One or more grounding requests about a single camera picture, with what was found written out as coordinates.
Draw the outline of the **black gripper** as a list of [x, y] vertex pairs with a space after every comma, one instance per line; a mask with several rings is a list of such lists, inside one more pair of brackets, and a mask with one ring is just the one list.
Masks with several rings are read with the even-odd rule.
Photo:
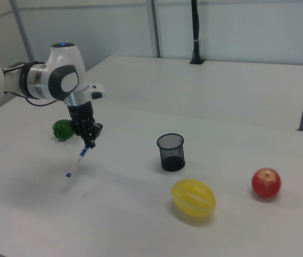
[[[78, 106], [67, 106], [71, 120], [69, 121], [72, 131], [80, 136], [84, 141], [88, 141], [88, 147], [94, 148], [95, 141], [100, 136], [103, 125], [96, 123], [93, 117], [93, 106], [91, 102], [86, 102]], [[91, 121], [91, 126], [87, 129], [87, 122]]]

